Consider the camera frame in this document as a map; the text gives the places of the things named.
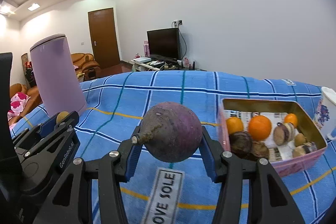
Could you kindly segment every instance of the white mug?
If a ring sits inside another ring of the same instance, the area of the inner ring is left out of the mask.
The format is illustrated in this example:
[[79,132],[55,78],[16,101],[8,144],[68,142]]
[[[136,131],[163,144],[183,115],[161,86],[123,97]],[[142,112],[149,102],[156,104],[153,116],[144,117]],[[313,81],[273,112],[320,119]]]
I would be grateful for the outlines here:
[[314,123],[324,138],[336,140],[331,136],[336,127],[336,92],[325,86],[322,87],[321,100],[316,108]]

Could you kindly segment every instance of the pink box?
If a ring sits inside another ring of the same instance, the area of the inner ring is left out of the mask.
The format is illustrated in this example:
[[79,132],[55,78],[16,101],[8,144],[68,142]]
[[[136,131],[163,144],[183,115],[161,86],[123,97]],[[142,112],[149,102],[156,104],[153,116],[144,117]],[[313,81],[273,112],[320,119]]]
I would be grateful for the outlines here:
[[271,164],[281,177],[312,167],[327,148],[328,144],[320,131],[297,102],[224,98],[220,100],[218,109],[218,121],[220,123],[218,139],[226,151],[231,151],[231,148],[224,116],[225,109],[245,112],[287,112],[294,113],[298,117],[298,131],[305,135],[307,141],[315,142],[318,150],[291,160],[272,162]]
[[145,57],[149,57],[151,55],[150,52],[149,52],[148,41],[144,41],[143,51],[144,51]]

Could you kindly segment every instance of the leather armchair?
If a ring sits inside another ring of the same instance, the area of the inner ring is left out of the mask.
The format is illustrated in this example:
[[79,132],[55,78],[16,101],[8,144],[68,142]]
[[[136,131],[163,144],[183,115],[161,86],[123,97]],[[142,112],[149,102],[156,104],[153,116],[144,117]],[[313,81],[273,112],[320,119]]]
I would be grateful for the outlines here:
[[96,61],[89,61],[85,63],[82,67],[82,71],[84,73],[84,80],[89,81],[96,78],[99,78],[99,74],[101,72],[100,66]]
[[35,107],[40,105],[42,103],[42,99],[39,93],[39,90],[37,86],[31,88],[28,90],[26,85],[22,84],[14,84],[9,87],[9,96],[12,98],[15,93],[22,92],[30,97],[30,99],[27,101],[25,108],[20,113],[19,116],[15,116],[11,118],[8,123],[9,125],[12,125],[13,123],[18,122],[20,119],[22,119],[24,116],[26,116],[28,113],[30,113]]
[[76,74],[82,73],[82,67],[85,63],[88,63],[90,61],[94,60],[94,57],[92,54],[84,54],[84,53],[74,53],[71,54],[72,63],[77,66],[78,68],[75,70]]

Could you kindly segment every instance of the black tv screen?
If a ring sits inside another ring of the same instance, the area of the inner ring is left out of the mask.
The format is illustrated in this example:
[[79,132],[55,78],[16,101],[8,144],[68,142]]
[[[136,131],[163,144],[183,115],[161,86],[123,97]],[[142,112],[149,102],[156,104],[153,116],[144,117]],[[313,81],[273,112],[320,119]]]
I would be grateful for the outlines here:
[[147,37],[151,56],[181,59],[178,28],[148,31]]

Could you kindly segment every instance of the blue checkered blanket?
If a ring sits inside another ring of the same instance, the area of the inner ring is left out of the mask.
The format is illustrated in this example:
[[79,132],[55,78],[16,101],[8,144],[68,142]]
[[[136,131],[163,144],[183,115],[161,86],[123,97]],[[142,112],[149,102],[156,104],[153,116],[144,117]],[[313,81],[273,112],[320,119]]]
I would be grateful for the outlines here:
[[[159,71],[113,75],[81,83],[88,109],[80,116],[76,132],[81,145],[77,156],[93,160],[118,148],[128,139],[145,112],[159,102],[182,103],[206,124],[209,135],[217,138],[217,108],[221,98],[255,98],[297,101],[313,117],[320,99],[320,87],[285,80],[256,80],[222,72]],[[11,131],[48,119],[38,106]],[[336,196],[336,143],[310,169],[284,177],[283,181],[301,210],[305,222],[317,223]],[[207,177],[199,151],[173,166],[152,157],[143,148],[134,177],[121,184],[129,223],[140,223],[158,167],[185,172],[175,223],[211,223],[220,190]],[[240,223],[246,223],[248,185],[243,185]],[[93,182],[94,223],[100,223],[97,182]]]

